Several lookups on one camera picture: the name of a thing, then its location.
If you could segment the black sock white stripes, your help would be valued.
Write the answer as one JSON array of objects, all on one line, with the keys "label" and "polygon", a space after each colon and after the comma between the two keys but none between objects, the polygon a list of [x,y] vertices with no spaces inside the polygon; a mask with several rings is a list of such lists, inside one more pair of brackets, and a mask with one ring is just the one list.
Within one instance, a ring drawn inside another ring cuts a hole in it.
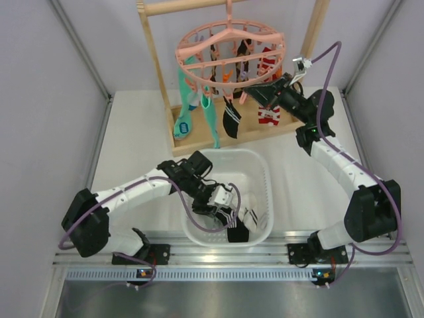
[{"label": "black sock white stripes", "polygon": [[240,120],[242,117],[230,99],[224,97],[223,100],[225,102],[225,110],[223,113],[224,130],[229,137],[237,139]]}]

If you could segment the black striped sock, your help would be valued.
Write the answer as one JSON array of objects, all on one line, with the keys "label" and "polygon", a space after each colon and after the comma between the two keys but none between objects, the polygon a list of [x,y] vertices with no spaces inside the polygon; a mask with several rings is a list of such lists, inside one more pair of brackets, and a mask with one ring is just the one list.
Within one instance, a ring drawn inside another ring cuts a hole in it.
[{"label": "black striped sock", "polygon": [[215,216],[223,226],[229,225],[229,227],[226,228],[226,231],[227,240],[230,243],[248,242],[250,232],[244,223],[239,218],[236,218],[232,223],[230,223],[234,217],[233,210],[222,208],[216,212]]}]

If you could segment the pink round clip hanger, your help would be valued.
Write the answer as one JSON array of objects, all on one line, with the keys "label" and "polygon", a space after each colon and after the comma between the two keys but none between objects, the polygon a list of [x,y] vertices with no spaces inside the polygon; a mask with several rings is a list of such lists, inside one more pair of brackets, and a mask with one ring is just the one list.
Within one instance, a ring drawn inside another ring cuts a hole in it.
[{"label": "pink round clip hanger", "polygon": [[[196,91],[212,97],[230,97],[244,87],[274,80],[282,75],[286,55],[284,34],[263,23],[233,18],[233,2],[225,1],[226,19],[206,23],[187,33],[178,44],[175,56],[178,67]],[[259,76],[260,59],[273,57],[276,63]],[[249,63],[248,80],[237,81],[238,69]],[[222,82],[222,68],[233,70],[229,83]]]}]

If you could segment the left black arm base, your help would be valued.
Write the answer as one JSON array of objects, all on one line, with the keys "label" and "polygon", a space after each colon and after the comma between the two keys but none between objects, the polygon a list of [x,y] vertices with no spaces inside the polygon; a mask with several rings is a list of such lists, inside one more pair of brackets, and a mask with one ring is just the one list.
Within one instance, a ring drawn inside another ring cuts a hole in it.
[{"label": "left black arm base", "polygon": [[[131,258],[137,260],[143,260],[156,265],[168,265],[170,259],[170,245],[169,244],[151,244],[149,249],[144,247],[141,252],[137,252],[135,255],[131,256]],[[113,255],[111,263],[113,265],[137,265],[139,262],[135,262],[130,260],[129,257],[117,256]]]}]

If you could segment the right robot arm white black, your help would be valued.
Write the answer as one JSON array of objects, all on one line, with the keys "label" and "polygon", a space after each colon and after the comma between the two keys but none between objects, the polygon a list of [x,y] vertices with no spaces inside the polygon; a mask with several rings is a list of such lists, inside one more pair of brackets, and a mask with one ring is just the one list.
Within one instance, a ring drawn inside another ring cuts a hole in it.
[{"label": "right robot arm white black", "polygon": [[335,102],[330,91],[318,89],[304,97],[290,81],[291,76],[284,74],[243,91],[259,106],[279,107],[302,122],[295,131],[297,144],[334,177],[350,199],[343,220],[307,239],[310,257],[322,263],[332,257],[335,248],[399,230],[401,190],[397,182],[381,180],[345,152],[328,123]]}]

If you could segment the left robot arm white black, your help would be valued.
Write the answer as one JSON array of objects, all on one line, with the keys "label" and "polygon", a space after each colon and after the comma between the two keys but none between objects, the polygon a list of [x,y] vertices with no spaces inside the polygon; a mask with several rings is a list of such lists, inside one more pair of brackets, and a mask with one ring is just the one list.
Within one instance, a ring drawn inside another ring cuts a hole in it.
[{"label": "left robot arm white black", "polygon": [[139,229],[120,229],[117,220],[131,209],[173,193],[192,198],[194,212],[214,212],[221,188],[202,177],[212,166],[207,157],[196,151],[179,162],[164,161],[149,173],[118,187],[97,193],[85,188],[77,192],[62,220],[66,237],[83,258],[117,252],[142,263],[150,254],[148,239]]}]

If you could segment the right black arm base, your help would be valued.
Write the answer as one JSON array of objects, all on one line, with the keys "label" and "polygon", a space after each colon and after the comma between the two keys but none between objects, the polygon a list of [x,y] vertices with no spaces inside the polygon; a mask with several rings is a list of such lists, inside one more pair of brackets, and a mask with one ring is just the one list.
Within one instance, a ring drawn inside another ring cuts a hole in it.
[{"label": "right black arm base", "polygon": [[289,263],[300,268],[316,264],[339,265],[348,263],[348,255],[344,246],[319,252],[313,252],[307,243],[288,244],[287,248]]}]

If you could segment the red white striped sock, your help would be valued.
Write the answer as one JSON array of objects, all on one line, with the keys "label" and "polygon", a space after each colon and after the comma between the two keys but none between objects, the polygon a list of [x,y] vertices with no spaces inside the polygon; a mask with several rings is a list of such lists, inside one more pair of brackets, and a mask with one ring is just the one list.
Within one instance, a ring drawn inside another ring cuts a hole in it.
[{"label": "red white striped sock", "polygon": [[[276,63],[276,59],[273,57],[267,57],[260,59],[257,66],[257,74],[259,76],[263,75],[268,71],[269,68],[273,68],[273,65]],[[276,127],[280,123],[280,109],[274,108],[272,110],[267,110],[263,106],[258,106],[258,123],[260,125],[268,125],[270,127]]]}]

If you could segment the purple clothes peg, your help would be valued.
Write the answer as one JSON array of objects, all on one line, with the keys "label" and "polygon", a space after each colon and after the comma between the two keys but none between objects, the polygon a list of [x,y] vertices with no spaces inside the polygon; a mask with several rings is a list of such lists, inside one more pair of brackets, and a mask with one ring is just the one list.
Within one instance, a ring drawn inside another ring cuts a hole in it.
[{"label": "purple clothes peg", "polygon": [[249,63],[243,62],[240,64],[240,68],[238,69],[237,81],[244,82],[248,80],[248,71],[249,71]]}]

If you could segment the white sock in basket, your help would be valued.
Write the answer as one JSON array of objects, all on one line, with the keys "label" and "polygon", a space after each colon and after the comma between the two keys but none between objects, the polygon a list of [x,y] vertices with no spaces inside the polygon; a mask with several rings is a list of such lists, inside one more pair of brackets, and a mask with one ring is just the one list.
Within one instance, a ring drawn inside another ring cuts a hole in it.
[{"label": "white sock in basket", "polygon": [[258,200],[252,192],[241,196],[241,205],[238,217],[244,226],[252,233],[263,231],[268,222],[266,212],[261,210]]}]

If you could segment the white plastic laundry basket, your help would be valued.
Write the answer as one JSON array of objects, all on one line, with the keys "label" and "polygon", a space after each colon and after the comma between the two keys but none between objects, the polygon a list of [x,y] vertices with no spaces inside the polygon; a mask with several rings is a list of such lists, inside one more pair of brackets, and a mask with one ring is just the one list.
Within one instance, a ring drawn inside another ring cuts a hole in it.
[{"label": "white plastic laundry basket", "polygon": [[208,184],[223,185],[209,200],[210,213],[187,215],[182,227],[192,242],[210,248],[250,248],[263,242],[274,225],[270,171],[265,159],[249,149],[204,149],[213,164]]}]

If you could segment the orange clothes peg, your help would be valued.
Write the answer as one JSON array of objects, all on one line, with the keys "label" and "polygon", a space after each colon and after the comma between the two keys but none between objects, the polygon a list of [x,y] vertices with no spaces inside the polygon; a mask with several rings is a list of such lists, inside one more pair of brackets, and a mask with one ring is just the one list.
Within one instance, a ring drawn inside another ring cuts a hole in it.
[{"label": "orange clothes peg", "polygon": [[222,82],[223,83],[229,83],[230,79],[232,78],[233,70],[226,71],[225,68],[222,68]]}]

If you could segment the green sock right hanging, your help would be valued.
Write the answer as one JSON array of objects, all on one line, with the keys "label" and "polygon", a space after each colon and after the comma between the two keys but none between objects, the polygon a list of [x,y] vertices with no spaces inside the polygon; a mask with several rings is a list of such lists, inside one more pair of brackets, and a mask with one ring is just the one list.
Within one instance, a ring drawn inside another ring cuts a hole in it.
[{"label": "green sock right hanging", "polygon": [[201,96],[201,107],[203,109],[205,120],[209,126],[209,129],[213,137],[213,142],[214,142],[213,148],[220,148],[221,144],[220,144],[219,133],[217,129],[217,113],[216,113],[213,99],[203,94]]}]

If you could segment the green sock hanging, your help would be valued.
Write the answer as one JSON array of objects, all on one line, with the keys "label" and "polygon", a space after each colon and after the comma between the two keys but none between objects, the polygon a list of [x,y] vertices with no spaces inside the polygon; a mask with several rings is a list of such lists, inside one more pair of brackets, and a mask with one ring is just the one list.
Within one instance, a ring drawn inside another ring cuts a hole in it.
[{"label": "green sock hanging", "polygon": [[191,111],[199,105],[198,90],[194,91],[187,83],[187,80],[189,78],[181,68],[178,68],[178,83],[182,106],[174,124],[173,137],[176,140],[184,139],[190,134],[193,126]]},{"label": "green sock hanging", "polygon": [[216,113],[213,99],[203,94],[201,96],[201,107],[203,109],[205,120],[209,126],[209,129],[213,137],[213,142],[214,142],[213,148],[220,148],[221,144],[220,144],[219,133],[217,129],[217,113]]}]

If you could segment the green sock left hanging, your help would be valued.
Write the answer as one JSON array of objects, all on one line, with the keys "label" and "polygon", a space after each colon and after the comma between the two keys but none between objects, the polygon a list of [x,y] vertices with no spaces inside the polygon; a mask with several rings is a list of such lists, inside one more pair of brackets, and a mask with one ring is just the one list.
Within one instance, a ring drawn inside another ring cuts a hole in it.
[{"label": "green sock left hanging", "polygon": [[190,134],[193,126],[191,111],[199,105],[198,90],[194,91],[187,83],[187,80],[189,78],[181,68],[178,68],[178,83],[182,106],[174,124],[173,137],[176,140],[184,139]]}]

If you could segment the wooden drying rack frame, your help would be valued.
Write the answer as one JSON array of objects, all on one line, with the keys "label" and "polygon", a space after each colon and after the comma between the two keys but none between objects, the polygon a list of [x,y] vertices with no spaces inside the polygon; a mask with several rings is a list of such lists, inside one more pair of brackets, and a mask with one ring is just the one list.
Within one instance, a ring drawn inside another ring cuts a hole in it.
[{"label": "wooden drying rack frame", "polygon": [[[214,21],[215,20],[213,19],[207,19],[204,24],[212,23]],[[287,61],[288,55],[286,53],[283,61],[282,75],[284,74],[284,62]],[[182,156],[185,154],[191,154],[196,150],[201,150],[204,148],[213,148],[213,137],[209,126],[205,120],[203,109],[201,107],[201,96],[203,95],[203,93],[200,90],[198,91],[199,105],[191,111],[193,126],[190,134],[184,139],[176,140],[173,137],[173,130],[174,124],[176,122],[176,119],[178,118],[178,115],[180,114],[180,109],[182,106],[181,97],[175,105],[172,105],[170,103],[170,100],[168,99],[164,77],[162,74],[158,74],[158,83],[160,86],[160,92],[162,94],[164,102],[165,115],[168,122],[172,154],[174,156]],[[224,97],[230,99],[233,102],[233,105],[242,117],[240,120],[240,125],[238,127],[237,139],[229,137],[223,127],[223,113],[225,110],[225,102],[223,100]],[[258,123],[259,104],[255,100],[253,100],[253,98],[245,94],[243,92],[243,89],[240,93],[233,93],[230,97],[219,93],[213,95],[211,98],[213,99],[217,113],[217,129],[219,133],[221,148],[290,133],[296,130],[301,124],[298,119],[291,116],[286,111],[282,110],[280,111],[280,123],[278,126],[270,127],[268,125],[260,125]]]}]

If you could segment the aluminium mounting rail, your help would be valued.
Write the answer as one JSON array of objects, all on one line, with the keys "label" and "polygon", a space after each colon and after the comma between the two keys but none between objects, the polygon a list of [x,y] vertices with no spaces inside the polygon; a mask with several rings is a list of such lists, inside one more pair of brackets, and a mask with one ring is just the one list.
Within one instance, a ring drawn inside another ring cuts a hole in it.
[{"label": "aluminium mounting rail", "polygon": [[[305,231],[274,232],[263,242],[249,248],[217,247],[210,248],[192,242],[182,232],[148,232],[152,243],[169,244],[169,266],[196,267],[236,267],[258,266],[293,267],[289,264],[287,245],[305,242]],[[380,237],[358,244],[368,252],[379,252],[391,247],[394,241]],[[90,258],[82,258],[76,251],[58,251],[53,258],[54,266],[98,266],[111,265],[111,254],[101,252]],[[352,264],[357,268],[411,267],[413,259],[405,241],[401,242],[390,254],[370,256],[356,252]]]}]

